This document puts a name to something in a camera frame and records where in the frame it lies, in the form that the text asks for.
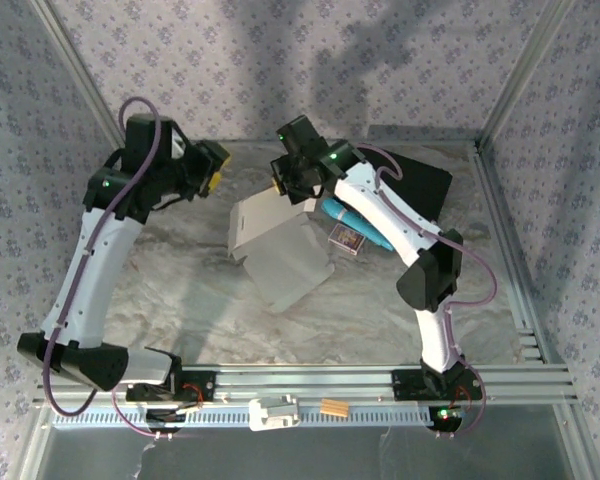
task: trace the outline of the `white plastic part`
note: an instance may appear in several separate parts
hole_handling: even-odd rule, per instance
[[[129,349],[129,363],[119,383],[162,385],[171,369],[169,355],[148,349]]]
[[[375,170],[369,163],[357,163],[347,170],[347,177],[338,180],[335,196],[349,204],[369,223],[371,223],[393,245],[407,267],[418,260],[418,250],[428,250],[435,243],[431,238],[423,237],[406,225],[382,201],[375,190]],[[424,230],[440,233],[440,228],[418,215],[384,182],[380,182],[382,191],[391,203]]]
[[[249,428],[254,432],[297,427],[299,424],[298,399],[293,395],[254,398],[249,402]]]
[[[51,312],[42,324],[46,339],[49,339],[56,327],[80,258],[83,254],[90,254],[84,251],[85,246],[103,212],[104,210],[94,208],[82,215],[80,238],[69,271]],[[93,348],[102,344],[104,322],[113,289],[141,229],[142,224],[130,218],[116,220],[115,216],[111,215],[106,221],[82,275],[66,318],[66,327],[60,333],[57,343],[68,345],[70,341],[75,340],[79,342],[80,348]]]
[[[444,322],[444,309],[449,300],[443,301],[436,312],[416,310],[420,336],[422,337],[422,361],[436,372],[450,369],[459,359],[460,347],[451,344],[453,338]]]
[[[182,138],[180,138],[180,135],[174,130],[171,134],[171,158],[177,159],[184,155],[183,145],[184,142],[182,141]]]
[[[241,200],[231,209],[229,253],[240,258],[235,250],[304,212],[313,212],[315,208],[315,199],[291,205],[289,198],[280,196],[273,187]]]

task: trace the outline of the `floral wallpaper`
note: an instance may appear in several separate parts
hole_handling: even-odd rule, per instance
[[[472,138],[544,1],[55,0],[105,100],[155,99],[192,138]]]
[[[0,478],[39,370],[16,352],[60,288],[84,185],[111,147],[28,3],[0,2]]]
[[[492,158],[600,452],[600,0],[568,14]]]

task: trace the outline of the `wooden block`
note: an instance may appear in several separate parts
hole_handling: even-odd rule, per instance
[[[320,405],[320,413],[347,418],[349,416],[349,404],[347,402],[323,398],[322,405]]]

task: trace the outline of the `red wire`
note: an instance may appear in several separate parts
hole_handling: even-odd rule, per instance
[[[449,404],[449,409],[453,408],[453,406],[456,404],[456,402],[458,401],[458,397],[460,396],[460,393],[463,393],[465,397],[467,397],[467,400],[469,400],[469,406],[467,407],[467,412],[471,410],[471,395],[469,395],[469,391],[464,388],[462,385],[459,385],[458,388],[456,388],[456,398],[453,399],[453,402],[451,402]]]
[[[193,383],[185,383],[184,385],[182,385],[182,388],[190,388],[192,390],[195,390],[198,393],[197,404],[204,402],[204,397],[202,396],[202,390],[200,390],[200,387],[198,387],[197,385],[194,385]]]

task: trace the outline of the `white clip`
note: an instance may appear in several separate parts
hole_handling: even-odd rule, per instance
[[[256,398],[249,402],[249,428],[254,432],[291,428],[299,424],[298,399],[292,395]]]

